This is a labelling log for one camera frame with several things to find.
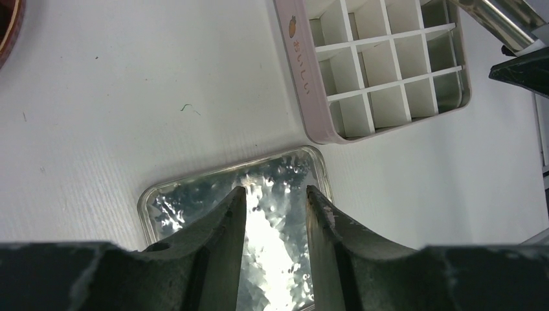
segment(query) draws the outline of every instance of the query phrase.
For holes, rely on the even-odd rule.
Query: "silver tray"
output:
[[[324,159],[311,146],[153,186],[137,209],[152,244],[206,214],[234,187],[245,187],[237,310],[312,310],[307,185],[332,200]]]

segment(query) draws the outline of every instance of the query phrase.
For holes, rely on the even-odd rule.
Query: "black pointed object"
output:
[[[546,246],[391,242],[307,189],[316,310],[547,310]]]
[[[549,98],[549,47],[494,65],[488,77]]]
[[[0,244],[0,310],[235,310],[245,189],[143,252],[108,242]]]

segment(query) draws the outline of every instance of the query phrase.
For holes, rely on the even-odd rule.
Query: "divided container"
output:
[[[446,0],[274,0],[302,118],[346,144],[464,107],[457,8]]]

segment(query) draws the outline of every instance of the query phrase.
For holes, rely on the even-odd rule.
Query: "white table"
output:
[[[500,43],[462,18],[468,107],[319,147],[337,206],[415,248],[549,227],[531,95],[487,79]],[[142,249],[145,188],[302,144],[271,0],[28,0],[0,71],[0,239]]]

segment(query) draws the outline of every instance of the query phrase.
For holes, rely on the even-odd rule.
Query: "printed fruit icon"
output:
[[[288,34],[290,35],[290,38],[293,38],[295,35],[295,16],[292,16],[292,19],[290,21],[290,28],[288,30]]]

